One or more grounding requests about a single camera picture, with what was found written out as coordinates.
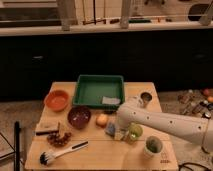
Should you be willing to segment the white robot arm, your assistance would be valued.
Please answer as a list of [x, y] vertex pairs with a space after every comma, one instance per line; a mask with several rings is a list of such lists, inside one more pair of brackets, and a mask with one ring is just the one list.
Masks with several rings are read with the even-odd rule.
[[213, 152], [213, 119], [149, 111], [143, 100], [135, 96], [118, 107], [116, 130], [126, 130], [131, 123], [165, 132]]

